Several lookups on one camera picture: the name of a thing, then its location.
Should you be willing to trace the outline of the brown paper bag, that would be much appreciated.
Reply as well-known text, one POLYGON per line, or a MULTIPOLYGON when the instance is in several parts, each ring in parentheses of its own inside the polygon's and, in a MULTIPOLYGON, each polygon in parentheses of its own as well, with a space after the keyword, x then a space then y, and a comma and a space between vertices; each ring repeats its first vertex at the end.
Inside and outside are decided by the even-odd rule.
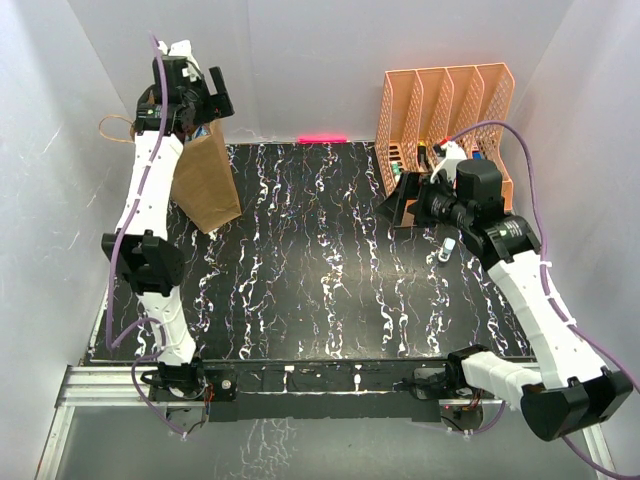
POLYGON ((166 136, 158 151, 156 131, 134 136, 133 171, 118 229, 129 235, 150 230, 167 239, 170 201, 204 234, 241 216, 222 122, 208 125, 210 136, 190 143, 166 136))

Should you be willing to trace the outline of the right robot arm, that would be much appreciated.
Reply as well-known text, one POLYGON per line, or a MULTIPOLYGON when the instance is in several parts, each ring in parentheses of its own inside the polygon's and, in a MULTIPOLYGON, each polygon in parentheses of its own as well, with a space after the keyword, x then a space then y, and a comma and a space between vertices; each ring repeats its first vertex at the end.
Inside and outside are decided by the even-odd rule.
POLYGON ((551 441, 608 420, 633 385, 554 311, 541 280, 541 243, 523 217, 506 212, 501 188, 493 162, 468 159, 456 165, 453 179, 403 172, 379 211, 391 222, 410 213, 417 226, 457 228, 508 301, 538 363, 530 370, 472 345, 450 353, 442 373, 414 385, 460 397, 488 392, 517 407, 532 432, 551 441))

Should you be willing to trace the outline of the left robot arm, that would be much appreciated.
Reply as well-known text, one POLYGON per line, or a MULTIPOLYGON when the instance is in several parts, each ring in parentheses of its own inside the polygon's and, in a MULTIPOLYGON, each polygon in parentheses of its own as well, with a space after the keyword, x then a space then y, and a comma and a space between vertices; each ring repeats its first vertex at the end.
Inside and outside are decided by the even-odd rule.
POLYGON ((182 306, 182 251, 171 244, 167 211, 174 173, 185 140, 206 123, 233 115, 221 71, 209 72, 210 93, 192 55, 164 54, 152 62, 154 82, 139 97, 133 122, 134 164, 125 207, 101 248, 110 278, 126 282, 136 295, 156 342, 156 371, 145 384, 186 400, 200 399, 210 383, 182 306))

